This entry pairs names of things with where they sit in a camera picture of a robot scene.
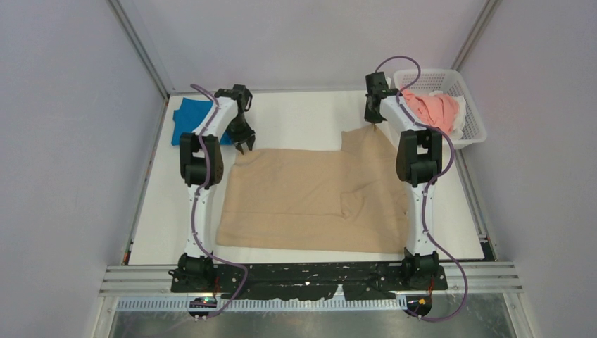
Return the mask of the beige t shirt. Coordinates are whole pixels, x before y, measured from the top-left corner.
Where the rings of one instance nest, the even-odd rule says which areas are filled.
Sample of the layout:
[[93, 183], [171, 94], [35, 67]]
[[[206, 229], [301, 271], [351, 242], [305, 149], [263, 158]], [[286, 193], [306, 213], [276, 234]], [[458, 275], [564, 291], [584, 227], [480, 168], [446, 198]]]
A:
[[221, 246], [399, 254], [408, 197], [396, 148], [377, 127], [343, 132], [336, 151], [259, 149], [227, 180]]

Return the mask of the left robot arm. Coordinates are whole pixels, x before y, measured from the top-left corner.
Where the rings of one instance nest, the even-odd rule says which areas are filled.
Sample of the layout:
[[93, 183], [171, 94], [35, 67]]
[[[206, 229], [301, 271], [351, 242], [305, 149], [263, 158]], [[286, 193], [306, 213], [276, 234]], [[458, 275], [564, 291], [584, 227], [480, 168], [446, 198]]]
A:
[[197, 84], [191, 87], [213, 104], [198, 127], [181, 134], [179, 144], [180, 175], [190, 195], [189, 237], [200, 255], [193, 257], [183, 253], [169, 275], [177, 287], [206, 292], [214, 290], [218, 281], [216, 261], [242, 271], [242, 283], [249, 274], [246, 266], [218, 258], [208, 250], [203, 243], [206, 236], [201, 236], [199, 231], [205, 230], [211, 221], [210, 204], [225, 171], [220, 139], [228, 134], [234, 148], [244, 154], [253, 150], [256, 132], [245, 117], [253, 101], [253, 94], [247, 86], [235, 84], [230, 89], [218, 89], [213, 94]]

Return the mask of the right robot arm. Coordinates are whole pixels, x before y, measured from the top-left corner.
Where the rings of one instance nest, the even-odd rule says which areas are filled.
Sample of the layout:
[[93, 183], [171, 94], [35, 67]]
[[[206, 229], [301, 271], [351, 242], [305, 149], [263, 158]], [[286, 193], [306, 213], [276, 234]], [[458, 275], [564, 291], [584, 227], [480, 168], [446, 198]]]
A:
[[439, 272], [437, 244], [429, 237], [435, 182], [443, 169], [443, 137], [410, 110], [383, 72], [366, 75], [365, 85], [364, 119], [372, 124], [387, 122], [399, 135], [395, 171], [408, 197], [409, 222], [399, 276], [406, 286], [419, 289]]

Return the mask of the blue folded t shirt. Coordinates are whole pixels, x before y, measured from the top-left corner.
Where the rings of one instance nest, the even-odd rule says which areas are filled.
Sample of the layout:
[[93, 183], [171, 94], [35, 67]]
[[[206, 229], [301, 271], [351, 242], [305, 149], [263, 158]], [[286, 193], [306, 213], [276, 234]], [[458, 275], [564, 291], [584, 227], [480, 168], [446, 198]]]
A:
[[222, 145], [232, 145], [232, 139], [226, 132], [225, 122], [231, 122], [236, 116], [236, 108], [230, 99], [218, 101], [219, 108], [211, 101], [197, 101], [183, 98], [181, 106], [173, 113], [175, 123], [171, 145], [179, 146], [184, 133], [199, 134], [205, 126], [203, 136], [212, 134], [218, 136]]

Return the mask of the pink t shirt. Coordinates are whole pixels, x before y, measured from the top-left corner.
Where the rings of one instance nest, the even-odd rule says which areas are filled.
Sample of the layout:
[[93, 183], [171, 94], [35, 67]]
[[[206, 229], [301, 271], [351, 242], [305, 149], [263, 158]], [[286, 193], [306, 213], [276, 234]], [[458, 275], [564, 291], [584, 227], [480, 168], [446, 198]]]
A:
[[417, 95], [408, 89], [402, 95], [409, 109], [425, 125], [437, 127], [446, 134], [454, 131], [460, 116], [460, 102], [447, 94]]

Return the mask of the white t shirt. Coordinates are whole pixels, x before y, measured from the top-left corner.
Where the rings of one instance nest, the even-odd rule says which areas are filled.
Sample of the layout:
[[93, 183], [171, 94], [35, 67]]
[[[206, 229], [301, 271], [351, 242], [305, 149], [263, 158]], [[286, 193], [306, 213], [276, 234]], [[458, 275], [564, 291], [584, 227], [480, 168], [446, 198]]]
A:
[[464, 96], [451, 96], [444, 94], [442, 91], [433, 91], [429, 95], [436, 99], [446, 99], [447, 103], [442, 104], [442, 108], [447, 108], [448, 112], [453, 117], [452, 129], [449, 132], [450, 138], [455, 141], [463, 138], [465, 118], [466, 118], [466, 107], [467, 102]]

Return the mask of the white plastic laundry basket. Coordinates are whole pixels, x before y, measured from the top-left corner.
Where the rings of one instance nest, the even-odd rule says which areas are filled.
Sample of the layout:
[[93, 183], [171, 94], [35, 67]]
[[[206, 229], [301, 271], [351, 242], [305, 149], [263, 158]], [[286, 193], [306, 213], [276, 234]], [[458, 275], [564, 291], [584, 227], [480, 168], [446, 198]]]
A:
[[393, 85], [402, 88], [413, 82], [409, 90], [417, 95], [429, 94], [433, 91], [442, 91], [451, 96], [464, 96], [467, 102], [466, 118], [463, 138], [453, 141], [456, 149], [462, 149], [471, 144], [484, 142], [487, 138], [486, 128], [472, 95], [465, 84], [463, 76], [456, 70], [450, 69], [424, 69], [418, 75], [416, 69], [398, 70], [393, 76]]

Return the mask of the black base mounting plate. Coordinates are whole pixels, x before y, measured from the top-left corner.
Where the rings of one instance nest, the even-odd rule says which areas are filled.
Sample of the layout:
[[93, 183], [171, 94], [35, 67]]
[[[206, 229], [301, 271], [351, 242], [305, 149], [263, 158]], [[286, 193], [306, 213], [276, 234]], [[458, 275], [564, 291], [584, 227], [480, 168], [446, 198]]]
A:
[[215, 265], [218, 281], [212, 291], [197, 291], [171, 284], [173, 293], [207, 293], [224, 299], [317, 301], [342, 292], [349, 301], [385, 300], [396, 292], [444, 291], [448, 288], [443, 269], [424, 281], [405, 283], [398, 262], [273, 263], [246, 265], [243, 273], [225, 264]]

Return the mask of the aluminium frame rail right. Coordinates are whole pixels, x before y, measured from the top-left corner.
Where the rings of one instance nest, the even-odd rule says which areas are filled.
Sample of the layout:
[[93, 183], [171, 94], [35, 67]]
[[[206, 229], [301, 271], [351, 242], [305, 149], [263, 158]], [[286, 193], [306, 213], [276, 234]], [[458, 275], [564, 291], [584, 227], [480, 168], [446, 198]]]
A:
[[463, 42], [457, 56], [452, 62], [451, 69], [460, 71], [464, 66], [466, 60], [470, 57], [472, 51], [481, 39], [485, 29], [491, 22], [495, 12], [502, 4], [502, 0], [486, 0], [484, 5], [475, 19], [465, 41]]

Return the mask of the aluminium frame rail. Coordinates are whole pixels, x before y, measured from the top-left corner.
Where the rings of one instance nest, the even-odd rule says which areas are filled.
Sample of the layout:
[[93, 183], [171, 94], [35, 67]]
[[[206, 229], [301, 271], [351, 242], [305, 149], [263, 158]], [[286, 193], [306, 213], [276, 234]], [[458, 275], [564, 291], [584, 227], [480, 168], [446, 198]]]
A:
[[502, 4], [502, 0], [486, 0], [484, 5], [475, 19], [465, 41], [463, 42], [457, 56], [452, 62], [451, 69], [460, 71], [464, 66], [466, 60], [470, 57], [472, 51], [481, 39], [485, 29], [491, 22], [495, 12]]
[[169, 99], [175, 88], [169, 80], [135, 3], [133, 1], [108, 0], [107, 4], [111, 7], [122, 29], [124, 29], [125, 35], [131, 42], [135, 53], [156, 89], [164, 99]]

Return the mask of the aluminium frame rail left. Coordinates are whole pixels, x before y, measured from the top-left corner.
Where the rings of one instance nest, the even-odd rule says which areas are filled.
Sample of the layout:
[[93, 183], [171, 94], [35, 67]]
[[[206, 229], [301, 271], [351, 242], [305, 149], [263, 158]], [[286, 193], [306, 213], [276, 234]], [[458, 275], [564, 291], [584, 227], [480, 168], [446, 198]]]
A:
[[111, 7], [122, 29], [124, 29], [125, 35], [131, 42], [135, 53], [156, 89], [164, 99], [169, 99], [175, 88], [169, 80], [135, 3], [133, 1], [108, 0], [107, 4]]

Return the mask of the aluminium front rail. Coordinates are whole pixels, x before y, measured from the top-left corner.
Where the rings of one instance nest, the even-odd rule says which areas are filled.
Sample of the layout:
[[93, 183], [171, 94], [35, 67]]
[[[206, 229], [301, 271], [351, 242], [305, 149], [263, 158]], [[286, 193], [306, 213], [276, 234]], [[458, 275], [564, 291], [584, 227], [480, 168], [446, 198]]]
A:
[[100, 295], [122, 311], [403, 310], [443, 295], [523, 290], [509, 262], [442, 263], [437, 277], [404, 282], [393, 262], [219, 265], [212, 287], [192, 287], [171, 265], [109, 267]]

